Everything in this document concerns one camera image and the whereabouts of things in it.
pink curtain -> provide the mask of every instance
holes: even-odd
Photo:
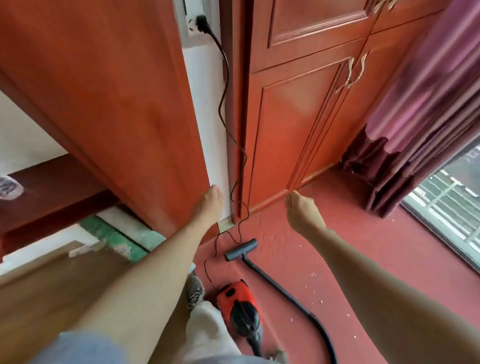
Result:
[[[480,1],[453,0],[342,157],[386,216],[480,134]]]

metal door handle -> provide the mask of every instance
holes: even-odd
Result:
[[[382,7],[382,5],[386,2],[387,0],[382,0],[382,1],[379,1],[377,3],[377,5],[375,5],[375,7],[373,8],[373,13],[374,14],[377,14],[378,11],[380,10],[380,8]]]
[[[395,6],[397,0],[390,0],[390,2],[388,3],[388,9],[389,10],[392,10],[393,7]]]
[[[358,81],[360,80],[360,78],[362,77],[363,71],[365,71],[365,60],[367,59],[367,56],[368,56],[368,53],[365,53],[365,54],[363,55],[363,57],[361,58],[361,60],[360,60],[360,62],[361,62],[361,70],[360,70],[360,73],[359,73],[359,75],[358,75],[358,77],[357,77],[357,79],[356,79],[355,81],[350,82],[350,83],[347,85],[347,88],[348,88],[348,89],[351,89],[352,86],[353,86],[353,84],[354,84],[355,82],[358,82]]]
[[[348,77],[347,77],[347,80],[345,81],[345,83],[343,85],[341,85],[339,88],[337,88],[335,90],[336,94],[338,94],[342,90],[342,88],[347,86],[348,83],[350,82],[350,78],[352,77],[352,68],[353,68],[353,61],[354,60],[355,60],[355,58],[353,58],[353,57],[350,57],[350,59],[348,60]]]

person's left hand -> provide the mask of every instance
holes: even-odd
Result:
[[[216,184],[210,186],[207,192],[197,202],[193,210],[192,221],[199,221],[208,229],[220,221],[223,209],[223,193]]]

red wooden door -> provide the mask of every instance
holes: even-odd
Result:
[[[349,42],[250,76],[242,196],[260,209],[293,188],[307,141],[318,136],[364,40]]]
[[[250,72],[367,37],[375,0],[258,0]]]
[[[446,8],[450,0],[385,0],[373,33],[420,19]]]
[[[370,36],[360,57],[365,58],[364,72],[360,77],[361,61],[357,61],[354,77],[358,81],[345,87],[338,112],[332,113],[331,124],[324,138],[319,138],[314,153],[299,173],[296,188],[310,181],[326,168],[340,161],[353,138],[364,126],[367,111],[385,89],[412,45],[426,33],[436,16],[431,16],[398,26]]]
[[[209,182],[171,1],[4,0],[0,48],[7,96],[153,229],[185,224]]]

white pants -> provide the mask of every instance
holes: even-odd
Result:
[[[190,313],[186,328],[187,340],[177,356],[177,363],[219,355],[241,355],[228,333],[220,311],[211,302],[202,301]]]

